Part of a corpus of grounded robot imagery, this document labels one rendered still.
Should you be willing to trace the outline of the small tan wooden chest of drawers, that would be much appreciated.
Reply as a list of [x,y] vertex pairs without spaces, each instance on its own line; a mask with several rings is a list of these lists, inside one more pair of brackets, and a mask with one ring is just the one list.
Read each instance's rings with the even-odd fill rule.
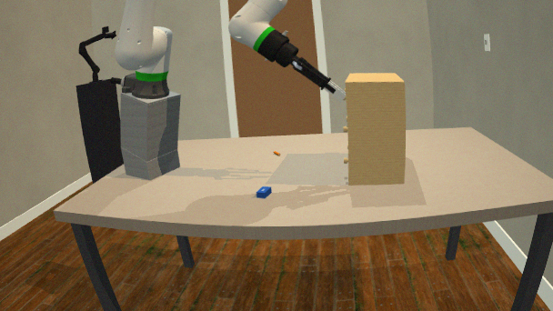
[[345,82],[349,186],[405,183],[405,82],[397,74],[378,74],[387,80],[349,74],[361,82],[351,77]]

